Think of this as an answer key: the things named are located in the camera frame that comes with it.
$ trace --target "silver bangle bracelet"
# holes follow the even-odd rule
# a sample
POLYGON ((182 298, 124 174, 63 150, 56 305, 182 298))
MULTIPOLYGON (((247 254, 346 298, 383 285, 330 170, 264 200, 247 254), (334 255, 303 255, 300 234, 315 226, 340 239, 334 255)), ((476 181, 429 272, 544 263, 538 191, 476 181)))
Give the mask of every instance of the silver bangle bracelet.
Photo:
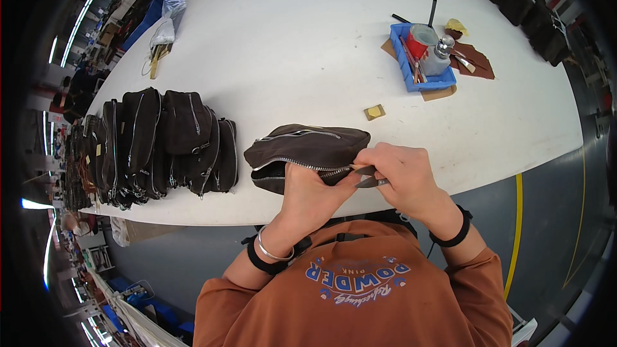
POLYGON ((262 244, 262 231, 263 231, 263 230, 264 230, 264 228, 266 228, 266 227, 267 227, 267 226, 263 226, 263 227, 259 230, 259 232, 257 233, 257 244, 259 245, 259 249, 261 249, 261 251, 262 251, 262 252, 264 252, 264 254, 265 254, 267 257, 269 257, 269 258, 271 258, 271 259, 274 259, 274 260, 277 260, 277 261, 289 261, 289 260, 291 260, 292 258, 294 258, 294 252, 295 252, 295 250, 293 249, 293 247, 291 248, 291 254, 290 254, 288 257, 286 257, 286 258, 280 258, 280 257, 277 257, 277 256, 273 255, 272 253, 268 252, 268 251, 266 250, 266 248, 264 248, 264 244, 262 244))

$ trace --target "hand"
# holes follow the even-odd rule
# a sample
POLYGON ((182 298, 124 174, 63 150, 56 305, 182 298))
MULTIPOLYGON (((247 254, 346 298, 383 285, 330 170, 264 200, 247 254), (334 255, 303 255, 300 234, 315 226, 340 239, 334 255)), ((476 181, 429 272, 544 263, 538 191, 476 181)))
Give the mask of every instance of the hand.
POLYGON ((325 224, 357 190, 353 186, 359 181, 359 174, 350 173, 330 187, 323 183, 316 171, 287 163, 285 195, 281 212, 273 224, 282 224, 286 230, 299 236, 299 241, 325 224))
MULTIPOLYGON (((360 151, 353 162, 374 165, 378 170, 376 177, 390 181, 390 184, 378 187, 383 197, 409 217, 432 227, 441 226, 443 220, 450 224, 453 217, 461 217, 448 193, 435 183, 426 149, 380 142, 373 149, 360 151)), ((458 233, 460 225, 455 229, 452 237, 458 233)), ((448 233, 443 235, 446 240, 449 238, 448 233)))

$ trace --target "scissors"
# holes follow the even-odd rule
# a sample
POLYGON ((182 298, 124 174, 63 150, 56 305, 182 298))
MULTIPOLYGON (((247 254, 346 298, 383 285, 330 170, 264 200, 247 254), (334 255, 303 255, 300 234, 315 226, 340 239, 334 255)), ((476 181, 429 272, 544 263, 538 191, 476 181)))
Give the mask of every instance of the scissors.
POLYGON ((359 183, 356 183, 354 185, 354 187, 356 188, 374 188, 374 187, 380 187, 382 185, 386 185, 387 183, 390 183, 390 181, 388 181, 388 179, 381 179, 381 180, 377 180, 375 178, 375 172, 377 171, 377 168, 373 165, 369 165, 369 166, 364 166, 361 167, 359 169, 356 169, 355 172, 358 174, 362 174, 362 175, 369 175, 370 177, 368 177, 365 180, 360 181, 359 183))

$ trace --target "gray floor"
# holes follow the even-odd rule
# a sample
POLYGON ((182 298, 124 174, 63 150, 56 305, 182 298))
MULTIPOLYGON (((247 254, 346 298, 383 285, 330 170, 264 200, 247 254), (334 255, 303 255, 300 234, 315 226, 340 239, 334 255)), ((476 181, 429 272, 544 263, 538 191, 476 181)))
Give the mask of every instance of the gray floor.
MULTIPOLYGON (((573 49, 575 54, 582 53, 575 46, 573 49)), ((523 318, 538 321, 532 341, 542 338, 577 297, 599 260, 614 217, 606 191, 606 138, 595 136, 593 113, 598 96, 585 85, 580 68, 565 67, 579 108, 584 147, 523 174, 520 250, 507 299, 523 318)), ((474 225, 502 260, 505 282, 516 228, 515 178, 453 199, 473 213, 474 225)), ((415 227, 427 253, 431 245, 428 232, 420 224, 415 227)), ((109 235, 107 243, 118 273, 131 281, 148 280, 157 297, 193 314, 204 281, 220 277, 242 250, 240 241, 253 234, 253 227, 189 227, 127 248, 120 248, 111 235, 105 235, 109 235)), ((430 260, 445 267, 438 247, 430 260)))

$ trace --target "blue lettering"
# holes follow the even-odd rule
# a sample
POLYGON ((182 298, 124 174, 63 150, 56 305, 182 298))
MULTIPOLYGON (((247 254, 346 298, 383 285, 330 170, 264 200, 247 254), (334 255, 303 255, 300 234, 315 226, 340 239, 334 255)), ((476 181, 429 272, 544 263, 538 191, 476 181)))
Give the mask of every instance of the blue lettering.
POLYGON ((317 281, 319 280, 319 274, 321 272, 321 268, 317 266, 315 263, 310 264, 310 268, 307 269, 307 277, 311 280, 317 281))
POLYGON ((404 274, 405 272, 409 272, 409 267, 406 266, 405 264, 397 264, 394 267, 394 270, 398 273, 398 274, 404 274))
POLYGON ((324 269, 323 270, 323 280, 321 281, 321 284, 325 285, 326 287, 332 288, 332 284, 334 282, 335 282, 335 275, 332 273, 332 271, 326 271, 324 269))
POLYGON ((375 273, 382 279, 387 279, 388 277, 394 276, 394 271, 390 268, 379 268, 375 273))
POLYGON ((374 274, 366 274, 362 277, 354 277, 355 281, 355 291, 362 292, 364 287, 368 287, 369 285, 379 285, 380 281, 374 276, 374 274))
POLYGON ((351 280, 349 276, 337 276, 335 277, 336 289, 340 291, 351 291, 351 280))

